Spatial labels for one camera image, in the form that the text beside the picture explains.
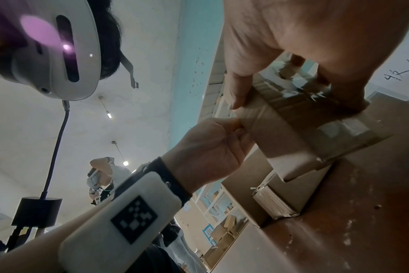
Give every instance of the white ceiling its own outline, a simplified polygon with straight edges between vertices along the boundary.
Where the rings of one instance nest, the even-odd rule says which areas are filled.
[[[134,65],[139,89],[130,87],[121,67],[101,81],[94,95],[71,103],[50,197],[63,198],[60,214],[71,219],[91,208],[86,174],[97,157],[122,159],[131,170],[162,155],[168,146],[171,84],[181,0],[114,0],[123,24],[122,50]],[[109,120],[97,99],[112,113]],[[63,120],[61,101],[31,88],[0,80],[0,171],[39,196]]]

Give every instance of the white shirt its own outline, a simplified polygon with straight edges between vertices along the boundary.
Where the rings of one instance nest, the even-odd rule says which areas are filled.
[[[116,166],[114,164],[110,164],[112,174],[109,175],[113,179],[111,180],[113,186],[117,188],[119,185],[122,184],[132,173],[124,166]]]

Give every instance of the qr code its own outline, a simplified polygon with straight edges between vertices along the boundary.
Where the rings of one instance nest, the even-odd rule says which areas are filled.
[[[111,219],[119,232],[133,244],[158,216],[141,196],[135,198]]]

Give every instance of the brown table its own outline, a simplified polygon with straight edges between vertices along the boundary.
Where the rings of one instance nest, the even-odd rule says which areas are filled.
[[[337,162],[301,216],[249,223],[213,273],[409,272],[409,103],[367,112],[395,135]]]

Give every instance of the teal wall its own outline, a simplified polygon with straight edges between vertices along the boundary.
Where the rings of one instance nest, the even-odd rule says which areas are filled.
[[[169,148],[197,124],[222,26],[222,0],[183,0],[172,83]]]

